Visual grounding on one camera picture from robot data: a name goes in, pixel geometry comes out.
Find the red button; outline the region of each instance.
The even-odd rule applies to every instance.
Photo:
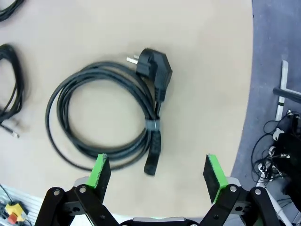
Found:
[[[18,216],[15,213],[12,213],[8,217],[8,222],[14,225],[17,222],[17,218],[18,218]]]

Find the plug prong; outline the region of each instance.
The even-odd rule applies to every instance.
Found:
[[[134,59],[134,58],[131,58],[131,57],[127,57],[127,61],[128,62],[131,62],[131,63],[133,63],[133,64],[137,64],[138,63],[138,60],[137,59]]]

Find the gray floor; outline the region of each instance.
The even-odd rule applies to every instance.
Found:
[[[278,97],[272,90],[280,84],[281,61],[289,63],[287,88],[301,92],[301,1],[253,0],[253,66],[248,109],[232,176],[240,180],[245,189],[255,186],[251,178],[250,155],[262,127],[275,119]],[[285,111],[301,112],[301,104],[285,100]],[[268,148],[270,137],[259,143],[258,152]],[[283,197],[284,181],[268,185],[275,199]],[[297,214],[293,204],[285,207],[290,220]]]

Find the table surface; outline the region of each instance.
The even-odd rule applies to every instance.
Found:
[[[131,216],[204,215],[210,199],[203,179],[207,153],[230,175],[244,125],[252,64],[250,0],[31,0],[0,24],[0,43],[11,43],[26,79],[22,111],[0,129],[0,182],[43,197],[68,190],[88,173],[65,163],[45,130],[45,109],[58,84],[89,63],[126,62],[150,47],[165,52],[173,75],[161,109],[162,152],[155,177],[144,174],[146,156],[113,172],[104,200],[114,213]],[[0,62],[0,104],[14,76]],[[62,152],[93,166],[62,132],[55,110],[51,131]],[[89,144],[115,146],[144,127],[140,106],[118,85],[92,82],[74,92],[73,129]]]

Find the green tape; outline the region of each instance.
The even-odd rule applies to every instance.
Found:
[[[224,172],[222,171],[222,167],[221,167],[220,163],[218,162],[216,155],[209,154],[208,157],[209,157],[209,161],[211,163],[212,169],[215,173],[216,179],[218,180],[218,183],[220,185],[219,190],[216,194],[215,200],[213,202],[213,203],[215,203],[219,197],[221,190],[224,189],[228,185],[228,181],[227,181],[227,178],[225,177]]]
[[[86,185],[88,185],[88,186],[90,186],[94,189],[96,188],[96,186],[98,184],[100,174],[103,170],[103,166],[104,166],[105,161],[107,161],[107,155],[106,154],[99,154],[97,159],[96,159],[95,165],[92,169],[92,172],[90,174],[90,177],[89,177],[88,181],[86,182]]]

